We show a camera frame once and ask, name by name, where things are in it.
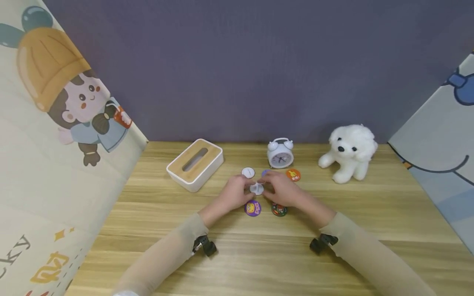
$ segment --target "toy cap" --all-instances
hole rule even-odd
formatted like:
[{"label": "toy cap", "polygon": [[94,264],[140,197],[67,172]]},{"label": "toy cap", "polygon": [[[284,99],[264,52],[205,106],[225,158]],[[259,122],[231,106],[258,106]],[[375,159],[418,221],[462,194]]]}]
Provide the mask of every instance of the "toy cap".
[{"label": "toy cap", "polygon": [[43,112],[49,111],[72,78],[91,69],[66,33],[48,27],[28,31],[21,39],[17,67],[36,107]]}]

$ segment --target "plush toy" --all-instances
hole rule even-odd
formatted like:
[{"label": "plush toy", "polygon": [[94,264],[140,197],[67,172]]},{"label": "plush toy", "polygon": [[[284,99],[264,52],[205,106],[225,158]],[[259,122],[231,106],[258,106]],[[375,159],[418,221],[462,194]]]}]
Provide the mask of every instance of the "plush toy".
[{"label": "plush toy", "polygon": [[324,169],[337,161],[341,168],[332,177],[336,183],[346,183],[352,176],[363,180],[378,148],[370,129],[363,125],[338,127],[331,133],[329,143],[331,150],[321,156],[318,165]]}]

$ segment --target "tissue box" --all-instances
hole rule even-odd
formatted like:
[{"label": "tissue box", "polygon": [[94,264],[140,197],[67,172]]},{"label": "tissue box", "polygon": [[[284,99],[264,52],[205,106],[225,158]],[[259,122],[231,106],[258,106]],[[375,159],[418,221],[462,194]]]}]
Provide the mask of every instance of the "tissue box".
[{"label": "tissue box", "polygon": [[224,162],[222,148],[197,139],[168,166],[171,178],[190,192],[198,191]]}]

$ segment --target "white alarm clock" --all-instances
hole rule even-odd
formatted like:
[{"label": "white alarm clock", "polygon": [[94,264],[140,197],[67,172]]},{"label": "white alarm clock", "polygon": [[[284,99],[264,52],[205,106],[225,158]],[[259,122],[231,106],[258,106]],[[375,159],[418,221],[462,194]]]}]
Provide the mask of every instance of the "white alarm clock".
[{"label": "white alarm clock", "polygon": [[293,163],[293,141],[288,138],[274,139],[268,143],[267,157],[270,167],[283,169]]}]

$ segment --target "purple round sticker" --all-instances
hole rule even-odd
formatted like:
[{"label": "purple round sticker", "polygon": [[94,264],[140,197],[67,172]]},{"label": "purple round sticker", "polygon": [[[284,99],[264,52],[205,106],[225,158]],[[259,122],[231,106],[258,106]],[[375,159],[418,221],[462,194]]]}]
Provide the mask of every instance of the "purple round sticker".
[{"label": "purple round sticker", "polygon": [[260,212],[262,211],[262,207],[260,207],[260,203],[253,199],[245,204],[244,209],[247,215],[252,216],[252,217],[260,215]]}]

